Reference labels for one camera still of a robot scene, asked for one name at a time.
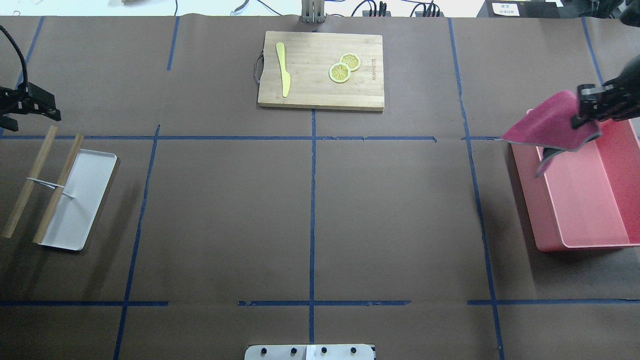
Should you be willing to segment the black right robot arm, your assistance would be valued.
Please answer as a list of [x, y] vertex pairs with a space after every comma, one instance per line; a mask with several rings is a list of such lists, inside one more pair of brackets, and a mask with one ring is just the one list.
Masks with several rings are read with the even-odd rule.
[[[622, 3], [624, 11], [617, 17], [628, 27], [640, 27], [638, 0], [591, 0], [586, 13], [592, 18], [608, 19]], [[588, 123], [626, 121], [639, 116], [640, 58], [631, 59], [614, 79], [600, 85], [587, 83], [576, 88], [578, 111], [571, 118], [571, 127], [579, 129]]]

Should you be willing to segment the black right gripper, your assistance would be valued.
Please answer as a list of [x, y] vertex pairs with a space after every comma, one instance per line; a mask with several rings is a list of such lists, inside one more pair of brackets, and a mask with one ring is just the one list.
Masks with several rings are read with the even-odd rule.
[[621, 85], [581, 84], [577, 89], [577, 114], [571, 118], [571, 128], [598, 121], [626, 121], [632, 118], [632, 95]]

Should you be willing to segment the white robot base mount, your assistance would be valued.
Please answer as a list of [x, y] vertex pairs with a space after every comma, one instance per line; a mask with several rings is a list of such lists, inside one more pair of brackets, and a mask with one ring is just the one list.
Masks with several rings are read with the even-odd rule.
[[259, 344], [247, 347], [245, 360], [375, 360], [374, 345], [346, 344]]

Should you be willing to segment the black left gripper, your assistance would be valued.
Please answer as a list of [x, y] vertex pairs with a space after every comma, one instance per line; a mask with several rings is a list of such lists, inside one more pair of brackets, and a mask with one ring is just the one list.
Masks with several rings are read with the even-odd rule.
[[60, 122], [61, 112], [57, 109], [55, 96], [41, 87], [28, 82], [18, 89], [0, 88], [1, 116], [0, 127], [10, 132], [19, 130], [18, 121], [9, 114], [37, 114]]

